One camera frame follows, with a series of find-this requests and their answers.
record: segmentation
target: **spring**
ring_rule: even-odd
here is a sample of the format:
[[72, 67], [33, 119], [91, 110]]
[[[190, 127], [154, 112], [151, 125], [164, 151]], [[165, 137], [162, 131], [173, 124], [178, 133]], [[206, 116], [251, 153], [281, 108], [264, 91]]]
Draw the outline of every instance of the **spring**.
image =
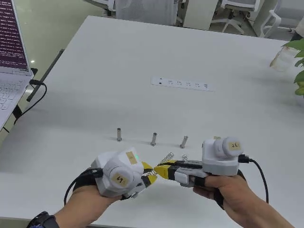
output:
[[151, 170], [150, 172], [147, 172], [144, 174], [144, 176], [156, 176], [157, 172], [155, 172], [154, 170]]
[[183, 160], [184, 162], [187, 162], [187, 161], [188, 161], [188, 156], [185, 155], [185, 154], [183, 154], [183, 155], [181, 156], [181, 158], [182, 158], [182, 160]]
[[170, 152], [166, 157], [163, 158], [163, 160], [161, 160], [160, 163], [165, 163], [166, 161], [170, 160], [173, 157], [174, 157], [174, 153]]

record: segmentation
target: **laptop keyboard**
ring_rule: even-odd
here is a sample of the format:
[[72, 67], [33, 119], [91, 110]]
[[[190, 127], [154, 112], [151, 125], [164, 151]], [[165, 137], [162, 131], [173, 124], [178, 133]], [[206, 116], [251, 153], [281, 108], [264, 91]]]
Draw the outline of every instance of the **laptop keyboard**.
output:
[[6, 110], [13, 101], [24, 81], [0, 80], [0, 110]]

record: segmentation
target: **laptop screen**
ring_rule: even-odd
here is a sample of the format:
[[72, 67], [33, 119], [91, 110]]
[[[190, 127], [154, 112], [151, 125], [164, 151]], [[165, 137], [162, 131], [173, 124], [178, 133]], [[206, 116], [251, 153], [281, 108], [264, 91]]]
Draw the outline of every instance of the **laptop screen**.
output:
[[11, 0], [0, 0], [0, 67], [28, 69]]

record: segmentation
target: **laptop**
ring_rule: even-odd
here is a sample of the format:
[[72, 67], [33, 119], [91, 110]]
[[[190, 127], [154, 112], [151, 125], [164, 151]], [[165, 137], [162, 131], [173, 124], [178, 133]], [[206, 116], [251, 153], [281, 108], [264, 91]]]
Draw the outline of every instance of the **laptop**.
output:
[[0, 129], [34, 77], [13, 0], [0, 1]]

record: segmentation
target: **black cable on table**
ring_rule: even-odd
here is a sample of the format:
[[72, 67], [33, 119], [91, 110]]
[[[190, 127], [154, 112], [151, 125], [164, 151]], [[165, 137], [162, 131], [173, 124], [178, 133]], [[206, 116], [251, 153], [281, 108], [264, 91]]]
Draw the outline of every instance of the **black cable on table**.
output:
[[47, 87], [47, 85], [45, 84], [45, 83], [43, 83], [43, 82], [40, 82], [40, 81], [38, 81], [38, 80], [34, 80], [34, 79], [32, 79], [32, 80], [30, 80], [30, 82], [29, 82], [29, 84], [30, 85], [42, 85], [42, 86], [44, 86], [44, 88], [45, 88], [45, 91], [44, 91], [44, 94], [30, 107], [30, 108], [28, 108], [25, 112], [23, 112], [22, 114], [21, 114], [21, 116], [23, 116], [25, 113], [27, 113], [29, 110], [31, 110], [36, 104], [38, 104], [44, 97], [45, 97], [45, 95], [47, 94], [47, 91], [48, 91], [48, 87]]

